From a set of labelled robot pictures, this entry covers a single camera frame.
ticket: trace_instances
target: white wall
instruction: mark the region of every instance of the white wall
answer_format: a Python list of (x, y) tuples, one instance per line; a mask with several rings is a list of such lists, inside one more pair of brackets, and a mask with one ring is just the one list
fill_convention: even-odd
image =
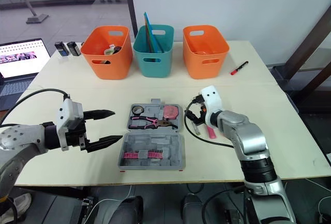
[(151, 23), (175, 28), (182, 40), (188, 25), (216, 26), (227, 40), (249, 40), (265, 64), (286, 62), (331, 0), (133, 0), (138, 28), (143, 12)]

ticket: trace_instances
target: laptop screen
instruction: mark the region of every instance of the laptop screen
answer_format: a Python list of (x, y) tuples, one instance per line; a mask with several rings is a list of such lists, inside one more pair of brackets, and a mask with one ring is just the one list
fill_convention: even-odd
[(38, 73), (49, 59), (41, 39), (0, 44), (0, 72), (4, 78)]

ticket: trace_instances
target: black battery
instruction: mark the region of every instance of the black battery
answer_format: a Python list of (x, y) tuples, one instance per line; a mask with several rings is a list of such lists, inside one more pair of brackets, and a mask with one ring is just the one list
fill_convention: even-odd
[(81, 51), (79, 50), (79, 48), (75, 42), (73, 42), (73, 41), (69, 42), (69, 43), (67, 43), (67, 46), (68, 46), (69, 50), (71, 51), (72, 55), (74, 55), (74, 56), (81, 55)]
[(61, 56), (68, 56), (69, 55), (69, 51), (66, 48), (66, 46), (63, 44), (62, 41), (56, 42), (55, 47), (58, 50), (58, 52), (61, 54)]

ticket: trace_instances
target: tabletop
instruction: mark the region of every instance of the tabletop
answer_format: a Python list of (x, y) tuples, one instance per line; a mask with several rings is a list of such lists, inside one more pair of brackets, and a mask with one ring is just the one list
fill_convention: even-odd
[[(283, 179), (331, 175), (331, 168), (313, 137), (277, 85), (253, 46), (247, 41), (229, 41), (230, 52), (218, 77), (190, 78), (182, 58), (182, 43), (173, 50), (172, 71), (167, 78), (146, 78), (135, 61), (123, 80), (96, 77), (83, 56), (61, 57), (55, 52), (23, 94), (41, 88), (59, 88), (82, 103), (83, 110), (109, 109), (116, 114), (103, 120), (87, 121), (87, 137), (96, 141), (108, 135), (128, 132), (127, 118), (133, 103), (151, 98), (185, 108), (199, 91), (209, 85), (218, 90), (227, 110), (245, 114), (266, 136), (276, 172)], [(236, 75), (229, 73), (244, 61), (249, 64)], [(17, 107), (7, 123), (40, 124), (54, 121), (62, 96), (42, 93)], [(199, 126), (201, 137), (206, 128)], [(92, 153), (71, 147), (51, 150), (27, 163), (16, 185), (76, 186), (148, 183), (242, 181), (240, 163), (231, 148), (210, 145), (182, 129), (185, 167), (182, 171), (126, 170), (117, 167), (123, 140)], [(217, 142), (230, 142), (216, 131)]]

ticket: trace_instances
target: black cable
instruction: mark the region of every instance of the black cable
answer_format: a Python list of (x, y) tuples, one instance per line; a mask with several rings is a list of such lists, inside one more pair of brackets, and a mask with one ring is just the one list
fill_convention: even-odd
[(240, 215), (242, 216), (242, 218), (244, 218), (244, 215), (242, 214), (242, 212), (240, 211), (240, 209), (238, 208), (238, 206), (234, 203), (233, 199), (231, 198), (230, 194), (227, 192), (228, 198), (231, 201), (231, 203), (233, 204), (233, 206), (235, 206), (235, 208), (238, 210), (238, 212), (240, 213)]
[(48, 216), (48, 213), (49, 213), (49, 211), (51, 210), (51, 207), (53, 206), (53, 203), (55, 202), (56, 198), (57, 198), (57, 196), (55, 196), (55, 197), (54, 197), (54, 199), (53, 199), (53, 201), (52, 201), (52, 203), (51, 203), (50, 207), (48, 208), (48, 210), (47, 210), (47, 212), (46, 212), (45, 216), (44, 216), (44, 217), (43, 217), (43, 219), (42, 219), (42, 222), (41, 222), (41, 224), (43, 224), (43, 223), (44, 223), (44, 221), (46, 220), (46, 217)]
[(244, 190), (244, 224), (247, 224), (247, 211), (246, 211), (246, 189)]
[(218, 193), (212, 195), (212, 196), (209, 197), (209, 198), (207, 199), (207, 201), (202, 205), (202, 211), (201, 211), (201, 214), (202, 214), (202, 221), (203, 221), (203, 224), (207, 224), (207, 221), (206, 221), (206, 207), (207, 207), (208, 203), (209, 203), (212, 199), (214, 199), (215, 197), (217, 197), (218, 195), (220, 195), (220, 194), (222, 194), (222, 193), (224, 193), (224, 192), (228, 192), (228, 191), (230, 191), (230, 190), (233, 190), (233, 189), (223, 190), (223, 191), (221, 191), (221, 192), (218, 192)]
[(198, 136), (196, 136), (187, 126), (187, 122), (186, 122), (186, 115), (187, 115), (187, 111), (189, 110), (189, 108), (191, 107), (191, 105), (193, 104), (194, 102), (192, 101), (186, 108), (185, 110), (185, 114), (184, 114), (184, 125), (187, 129), (187, 131), (193, 135), (193, 137), (197, 138), (198, 140), (201, 140), (203, 142), (206, 142), (206, 143), (209, 143), (209, 144), (213, 144), (213, 145), (221, 145), (221, 146), (226, 146), (226, 147), (230, 147), (230, 148), (234, 148), (232, 145), (228, 145), (228, 144), (223, 144), (223, 143), (216, 143), (216, 142), (212, 142), (212, 141), (209, 141), (209, 140), (205, 140), (205, 139), (202, 139)]
[(64, 92), (64, 91), (61, 91), (60, 89), (56, 89), (56, 88), (44, 88), (44, 89), (40, 89), (38, 91), (35, 91), (31, 94), (28, 94), (27, 96), (23, 97), (21, 100), (19, 100), (18, 102), (16, 102), (16, 104), (7, 111), (7, 113), (4, 115), (4, 117), (1, 119), (0, 121), (0, 125), (4, 122), (4, 120), (7, 118), (7, 116), (10, 114), (11, 111), (13, 111), (19, 104), (21, 104), (22, 102), (24, 102), (26, 99), (34, 96), (34, 95), (37, 95), (39, 93), (42, 93), (42, 92), (46, 92), (46, 91), (54, 91), (54, 92), (59, 92), (61, 94), (63, 94), (64, 98), (68, 98), (69, 95)]
[(13, 215), (14, 215), (14, 220), (12, 222), (12, 224), (16, 224), (17, 223), (17, 208), (15, 206), (15, 204), (13, 203), (13, 201), (10, 198), (7, 198), (7, 201), (9, 202), (9, 205), (12, 209)]
[(190, 193), (192, 193), (192, 194), (198, 194), (198, 193), (200, 193), (200, 192), (203, 190), (203, 188), (205, 187), (205, 184), (201, 184), (201, 185), (200, 185), (200, 188), (198, 189), (198, 191), (192, 191), (192, 190), (190, 189), (190, 187), (188, 186), (188, 184), (186, 184), (186, 187), (187, 187), (187, 189), (188, 189), (188, 191), (189, 191)]
[(0, 125), (0, 128), (2, 128), (2, 127), (12, 127), (12, 126), (16, 126), (16, 125), (19, 125), (19, 124), (14, 124), (14, 123), (2, 124), (2, 125)]

